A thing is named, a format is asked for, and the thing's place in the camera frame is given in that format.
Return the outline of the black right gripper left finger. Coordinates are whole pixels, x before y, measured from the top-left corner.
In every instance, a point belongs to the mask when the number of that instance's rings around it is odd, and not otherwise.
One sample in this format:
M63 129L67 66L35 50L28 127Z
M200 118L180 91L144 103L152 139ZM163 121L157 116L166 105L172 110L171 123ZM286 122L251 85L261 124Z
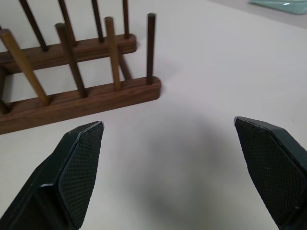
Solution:
M0 230L79 230L93 193L105 126L67 132L0 218Z

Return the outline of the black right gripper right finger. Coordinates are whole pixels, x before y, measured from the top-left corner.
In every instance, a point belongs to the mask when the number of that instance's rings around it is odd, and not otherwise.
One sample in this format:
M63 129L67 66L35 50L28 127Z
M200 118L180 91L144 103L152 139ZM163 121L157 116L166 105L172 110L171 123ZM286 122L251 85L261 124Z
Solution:
M248 173L279 230L307 230L307 150L285 129L234 118Z

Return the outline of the green plate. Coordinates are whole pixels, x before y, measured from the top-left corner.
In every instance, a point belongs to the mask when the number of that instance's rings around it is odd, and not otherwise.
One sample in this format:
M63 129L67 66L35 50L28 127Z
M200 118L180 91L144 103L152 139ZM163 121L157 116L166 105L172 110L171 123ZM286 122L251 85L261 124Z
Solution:
M307 14L307 0L248 0L249 3L294 15Z

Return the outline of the wooden dish rack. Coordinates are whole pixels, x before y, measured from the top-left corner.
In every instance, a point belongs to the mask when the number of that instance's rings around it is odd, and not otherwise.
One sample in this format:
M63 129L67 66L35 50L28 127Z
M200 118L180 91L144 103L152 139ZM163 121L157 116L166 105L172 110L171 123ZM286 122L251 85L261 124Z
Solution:
M100 18L98 2L92 0L97 38L76 40L65 0L58 0L64 21L55 25L60 42L47 45L27 0L19 3L39 42L38 47L22 49L9 29L0 27L0 40L6 47L0 52L0 135L48 125L86 115L110 111L157 100L162 83L154 76L156 14L147 15L146 76L133 78L125 54L137 49L137 38L129 30L128 0L122 0L124 33L115 34L112 17ZM109 58L112 83L85 87L78 63ZM36 70L68 65L76 90L47 95L35 75ZM23 73L36 98L4 102L7 76Z

